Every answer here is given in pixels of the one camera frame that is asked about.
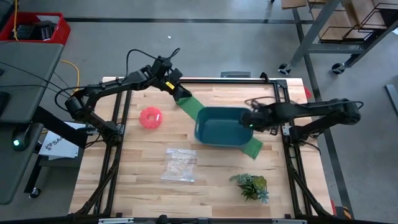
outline artificial plant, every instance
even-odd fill
[[[246,201],[249,199],[261,199],[263,203],[267,203],[267,180],[263,176],[238,174],[229,178],[229,181],[234,180],[236,180],[238,186],[243,190],[241,195],[246,197]]]

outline clear plastic bag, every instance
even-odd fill
[[[162,180],[194,182],[193,168],[197,164],[197,152],[188,149],[167,149],[166,167]]]

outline red crate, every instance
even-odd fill
[[[62,13],[46,13],[46,12],[18,12],[17,13],[17,26],[19,24],[32,24],[34,22],[39,22],[40,19],[37,16],[58,16],[60,19],[58,24],[55,26],[55,31],[52,34],[50,40],[20,40],[21,42],[39,42],[39,43],[53,43],[53,44],[63,44],[65,45],[68,40],[70,33],[70,27],[64,20]],[[4,26],[3,30],[0,32],[0,40],[12,41],[15,39],[10,39],[10,34],[14,29],[14,13],[10,16],[10,19]]]

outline blue bin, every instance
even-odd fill
[[[247,108],[204,107],[198,113],[195,137],[203,144],[241,147],[253,137],[253,130],[239,123]]]

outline yellow cable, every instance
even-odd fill
[[[60,60],[60,61],[63,62],[63,63],[70,64],[71,66],[73,66],[76,69],[76,72],[77,72],[77,84],[76,84],[76,86],[79,86],[79,84],[80,84],[80,71],[79,71],[79,68],[74,63],[71,63],[71,62],[69,62],[67,60]]]
[[[15,0],[15,12],[14,12],[14,37],[16,41],[18,40],[17,37],[17,11],[18,11],[18,0]]]

